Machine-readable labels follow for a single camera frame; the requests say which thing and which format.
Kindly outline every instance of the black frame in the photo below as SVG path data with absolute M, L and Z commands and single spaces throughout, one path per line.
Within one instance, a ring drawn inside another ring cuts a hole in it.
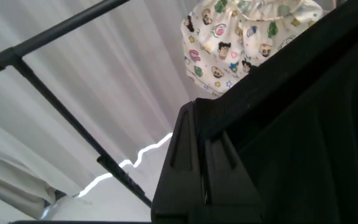
M 104 0 L 88 9 L 70 17 L 69 19 L 31 37 L 30 39 L 0 52 L 0 71 L 7 66 L 13 66 L 24 78 L 33 85 L 42 96 L 73 126 L 73 128 L 88 142 L 100 157 L 100 163 L 108 172 L 117 178 L 127 189 L 135 194 L 148 207 L 151 200 L 145 196 L 144 191 L 119 167 L 118 163 L 106 152 L 84 126 L 70 113 L 63 103 L 47 88 L 36 76 L 33 70 L 23 61 L 23 56 L 49 44 L 57 38 L 73 31 L 74 29 L 102 16 L 129 0 Z

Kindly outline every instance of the star print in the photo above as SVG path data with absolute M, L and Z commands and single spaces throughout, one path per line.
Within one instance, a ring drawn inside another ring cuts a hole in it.
M 233 84 L 231 83 L 231 81 L 227 81 L 227 82 L 226 82 L 226 86 L 229 87 L 229 88 L 231 88 L 231 87 L 233 86 Z
M 193 36 L 189 36 L 189 40 L 191 43 L 194 43 L 194 41 L 195 41 Z

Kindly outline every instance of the yellow star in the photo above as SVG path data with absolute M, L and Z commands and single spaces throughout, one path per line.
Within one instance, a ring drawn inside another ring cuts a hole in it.
M 189 40 L 190 40 L 191 43 L 194 43 L 194 41 L 195 41 L 193 36 L 189 36 Z

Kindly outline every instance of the curtain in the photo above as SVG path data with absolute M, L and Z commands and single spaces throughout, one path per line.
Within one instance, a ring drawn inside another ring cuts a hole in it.
M 0 0 L 0 51 L 98 2 Z M 172 132 L 183 104 L 213 97 L 185 75 L 180 24 L 196 4 L 132 0 L 24 60 L 118 163 L 131 166 Z M 97 157 L 26 79 L 11 67 L 0 72 L 0 209 L 11 211 L 0 220 L 39 218 L 55 189 L 80 193 L 106 173 Z M 130 172 L 150 199 L 155 173 Z

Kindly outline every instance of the bright light line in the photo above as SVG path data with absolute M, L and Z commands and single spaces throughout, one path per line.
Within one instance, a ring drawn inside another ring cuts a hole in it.
M 131 166 L 133 166 L 134 168 L 138 167 L 139 164 L 142 162 L 143 153 L 145 153 L 151 149 L 160 147 L 162 144 L 164 144 L 166 141 L 168 141 L 171 137 L 172 137 L 172 133 L 169 133 L 163 139 L 161 139 L 158 143 L 149 145 L 146 148 L 141 149 L 137 153 L 137 160 L 136 160 L 135 164 L 133 164 L 129 159 L 126 159 L 119 164 L 119 167 L 123 168 L 124 166 L 129 165 L 129 164 Z M 103 174 L 103 175 L 100 175 L 99 177 L 95 178 L 88 186 L 85 187 L 85 189 L 83 191 L 80 192 L 80 194 L 77 195 L 77 197 L 82 197 L 82 196 L 86 195 L 94 186 L 96 186 L 96 184 L 98 184 L 100 181 L 110 178 L 110 177 L 112 177 L 112 174 L 107 173 L 107 174 Z

